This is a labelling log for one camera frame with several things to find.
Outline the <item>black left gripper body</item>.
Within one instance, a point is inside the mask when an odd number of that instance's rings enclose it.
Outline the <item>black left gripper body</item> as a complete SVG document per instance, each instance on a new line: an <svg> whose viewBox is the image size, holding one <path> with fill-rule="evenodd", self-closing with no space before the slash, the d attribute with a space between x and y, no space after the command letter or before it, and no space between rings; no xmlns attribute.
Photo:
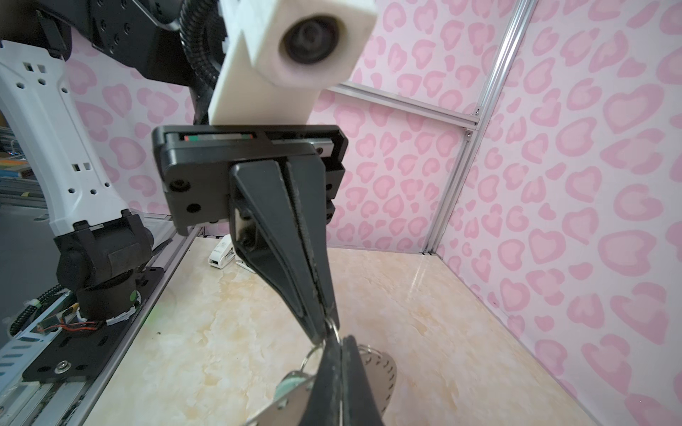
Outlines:
<svg viewBox="0 0 682 426"><path fill-rule="evenodd" d="M337 125L168 125L152 133L176 230L238 216L261 231L307 213L327 224L345 174L348 139Z"/></svg>

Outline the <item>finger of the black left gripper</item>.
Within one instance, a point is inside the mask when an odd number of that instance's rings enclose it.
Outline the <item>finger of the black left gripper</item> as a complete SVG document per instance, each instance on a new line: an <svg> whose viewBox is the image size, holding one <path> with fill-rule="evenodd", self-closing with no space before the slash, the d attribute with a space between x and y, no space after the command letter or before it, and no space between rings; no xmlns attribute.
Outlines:
<svg viewBox="0 0 682 426"><path fill-rule="evenodd" d="M291 157L287 161L291 200L323 321L339 324L339 312L327 250L327 199L325 167L316 155Z"/></svg>
<svg viewBox="0 0 682 426"><path fill-rule="evenodd" d="M282 298L313 344L326 335L280 163L237 163L230 170L231 231L237 254Z"/></svg>

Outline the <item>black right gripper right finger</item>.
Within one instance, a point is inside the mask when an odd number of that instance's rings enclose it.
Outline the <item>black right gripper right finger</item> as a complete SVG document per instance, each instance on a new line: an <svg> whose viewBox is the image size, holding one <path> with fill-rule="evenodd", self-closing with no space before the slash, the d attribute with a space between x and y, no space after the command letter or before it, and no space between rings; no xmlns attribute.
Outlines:
<svg viewBox="0 0 682 426"><path fill-rule="evenodd" d="M380 426L382 417L372 394L355 337L345 337L341 344L342 397L341 417L344 426Z"/></svg>

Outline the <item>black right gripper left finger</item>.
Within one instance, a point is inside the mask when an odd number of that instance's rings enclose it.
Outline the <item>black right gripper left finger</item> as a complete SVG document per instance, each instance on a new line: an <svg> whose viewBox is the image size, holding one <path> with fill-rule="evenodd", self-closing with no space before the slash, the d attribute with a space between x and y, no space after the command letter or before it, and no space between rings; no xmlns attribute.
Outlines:
<svg viewBox="0 0 682 426"><path fill-rule="evenodd" d="M337 426L341 421L341 345L336 337L325 342L314 386L299 426Z"/></svg>

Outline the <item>silver perforated metal ring disc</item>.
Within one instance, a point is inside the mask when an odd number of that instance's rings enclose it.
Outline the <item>silver perforated metal ring disc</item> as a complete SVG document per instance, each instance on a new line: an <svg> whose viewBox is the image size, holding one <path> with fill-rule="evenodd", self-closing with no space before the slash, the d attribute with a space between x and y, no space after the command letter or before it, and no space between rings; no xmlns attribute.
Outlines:
<svg viewBox="0 0 682 426"><path fill-rule="evenodd" d="M317 372L293 370L248 425L382 425L398 376L394 359L354 337L323 348Z"/></svg>

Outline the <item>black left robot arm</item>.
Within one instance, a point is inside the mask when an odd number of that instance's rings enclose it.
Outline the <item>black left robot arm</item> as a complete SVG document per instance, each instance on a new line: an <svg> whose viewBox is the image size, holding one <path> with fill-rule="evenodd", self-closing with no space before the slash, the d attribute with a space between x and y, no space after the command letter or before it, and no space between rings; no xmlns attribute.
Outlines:
<svg viewBox="0 0 682 426"><path fill-rule="evenodd" d="M239 257L314 344L339 316L326 226L348 140L308 119L376 25L371 1L5 1L1 110L43 191L57 277L87 321L133 309L153 237L113 188L66 82L71 34L150 80L186 86L190 125L152 134L177 231L226 221Z"/></svg>

